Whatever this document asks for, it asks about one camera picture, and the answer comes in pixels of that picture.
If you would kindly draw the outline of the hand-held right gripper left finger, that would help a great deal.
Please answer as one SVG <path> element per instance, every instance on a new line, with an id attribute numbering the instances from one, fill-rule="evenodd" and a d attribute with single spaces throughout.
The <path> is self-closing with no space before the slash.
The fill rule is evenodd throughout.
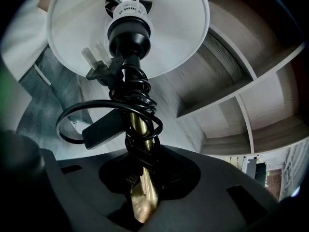
<path id="1" fill-rule="evenodd" d="M 125 195 L 110 192 L 99 177 L 101 166 L 123 153 L 57 161 L 52 151 L 42 150 L 53 191 L 74 232 L 137 232 L 142 228 L 129 211 Z"/>

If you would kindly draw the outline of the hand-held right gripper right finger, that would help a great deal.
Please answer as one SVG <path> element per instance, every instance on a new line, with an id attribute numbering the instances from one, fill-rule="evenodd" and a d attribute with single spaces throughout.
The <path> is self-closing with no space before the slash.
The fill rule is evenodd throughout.
<path id="1" fill-rule="evenodd" d="M 161 175 L 144 173 L 134 216 L 144 232 L 246 231 L 276 205 L 254 179 L 224 160 L 164 145 Z"/>

